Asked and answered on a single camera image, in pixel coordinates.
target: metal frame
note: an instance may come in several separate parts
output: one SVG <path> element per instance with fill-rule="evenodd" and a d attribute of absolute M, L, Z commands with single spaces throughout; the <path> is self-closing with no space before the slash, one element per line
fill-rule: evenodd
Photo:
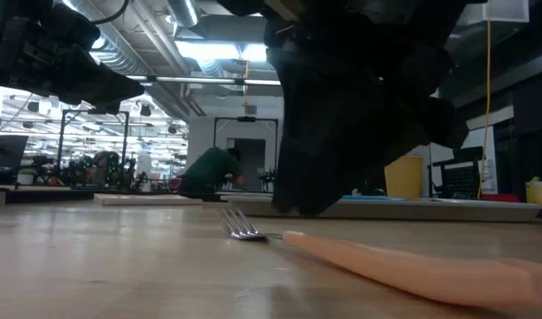
<path fill-rule="evenodd" d="M 242 121 L 242 117 L 215 117 L 214 118 L 214 133 L 213 133 L 213 147 L 216 147 L 216 135 L 218 134 L 217 126 L 220 120 L 239 121 L 239 122 L 256 122 L 256 121 L 272 121 L 275 124 L 275 170 L 277 169 L 277 149 L 279 144 L 279 120 L 277 119 L 260 119 L 252 118 L 254 121 Z"/>
<path fill-rule="evenodd" d="M 69 121 L 66 121 L 66 115 L 69 113 L 76 113 L 76 115 Z M 57 172 L 60 170 L 60 161 L 62 160 L 62 144 L 65 140 L 66 125 L 70 124 L 70 122 L 74 120 L 74 118 L 80 113 L 87 113 L 89 115 L 105 115 L 105 113 L 97 113 L 96 110 L 62 110 L 62 120 L 60 122 L 60 137 L 58 138 Z M 121 163 L 124 163 L 126 161 L 126 152 L 128 148 L 129 112 L 121 111 L 119 113 L 126 116 L 126 122 L 123 131 L 123 150 L 121 152 Z"/>

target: wooden table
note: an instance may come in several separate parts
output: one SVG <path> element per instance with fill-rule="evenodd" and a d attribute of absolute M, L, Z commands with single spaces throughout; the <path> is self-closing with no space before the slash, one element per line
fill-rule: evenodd
<path fill-rule="evenodd" d="M 228 239 L 215 205 L 0 207 L 0 318 L 542 318 L 453 307 L 287 248 Z M 542 224 L 258 219 L 417 253 L 542 262 Z"/>

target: doorway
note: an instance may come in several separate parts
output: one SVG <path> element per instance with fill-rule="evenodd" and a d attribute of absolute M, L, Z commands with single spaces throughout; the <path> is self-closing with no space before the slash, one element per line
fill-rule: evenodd
<path fill-rule="evenodd" d="M 245 185 L 241 188 L 247 191 L 262 191 L 259 177 L 265 173 L 265 140 L 236 138 L 234 147 L 240 152 L 239 166 L 245 177 Z"/>

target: metal fork head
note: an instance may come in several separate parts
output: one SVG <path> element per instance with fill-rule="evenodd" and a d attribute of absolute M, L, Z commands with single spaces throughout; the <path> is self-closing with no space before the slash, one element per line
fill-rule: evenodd
<path fill-rule="evenodd" d="M 253 227 L 244 213 L 237 208 L 225 207 L 216 213 L 228 235 L 239 240 L 265 240 L 266 236 Z"/>

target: fork handle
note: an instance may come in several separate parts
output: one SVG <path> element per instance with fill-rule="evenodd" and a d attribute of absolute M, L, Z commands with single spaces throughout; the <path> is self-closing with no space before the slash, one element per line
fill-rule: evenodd
<path fill-rule="evenodd" d="M 542 305 L 542 265 L 531 261 L 435 258 L 294 231 L 285 232 L 283 242 L 431 300 L 477 307 Z"/>

